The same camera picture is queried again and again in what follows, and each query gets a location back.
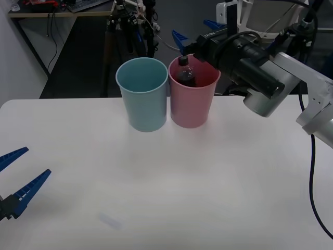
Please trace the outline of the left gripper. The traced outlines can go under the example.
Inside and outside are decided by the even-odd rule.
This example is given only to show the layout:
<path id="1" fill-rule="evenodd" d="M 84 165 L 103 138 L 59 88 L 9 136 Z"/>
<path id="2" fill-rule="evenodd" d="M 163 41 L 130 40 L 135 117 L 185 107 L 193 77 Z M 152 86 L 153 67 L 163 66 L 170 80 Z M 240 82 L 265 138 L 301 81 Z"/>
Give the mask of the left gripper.
<path id="1" fill-rule="evenodd" d="M 3 171 L 7 168 L 10 164 L 12 164 L 15 160 L 25 154 L 29 149 L 27 147 L 23 147 L 17 149 L 13 152 L 5 154 L 0 157 L 0 171 Z M 1 197 L 1 218 L 10 219 L 11 217 L 18 218 L 27 208 L 28 203 L 31 199 L 35 196 L 37 191 L 41 188 L 44 184 L 46 179 L 51 174 L 50 169 L 46 169 L 42 172 L 39 176 L 29 182 L 27 185 L 19 189 L 14 194 L 9 195 L 6 198 Z"/>

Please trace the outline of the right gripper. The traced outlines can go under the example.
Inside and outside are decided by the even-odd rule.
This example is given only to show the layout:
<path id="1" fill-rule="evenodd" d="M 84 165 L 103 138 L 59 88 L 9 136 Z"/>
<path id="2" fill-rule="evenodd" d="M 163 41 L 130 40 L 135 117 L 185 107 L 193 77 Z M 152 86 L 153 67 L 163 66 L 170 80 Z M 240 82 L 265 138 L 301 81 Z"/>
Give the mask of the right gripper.
<path id="1" fill-rule="evenodd" d="M 199 35 L 196 41 L 172 30 L 172 37 L 183 56 L 193 54 L 200 60 L 209 63 L 216 69 L 233 69 L 235 60 L 231 52 L 234 35 L 228 36 L 225 24 L 204 19 L 203 24 L 213 31 Z"/>

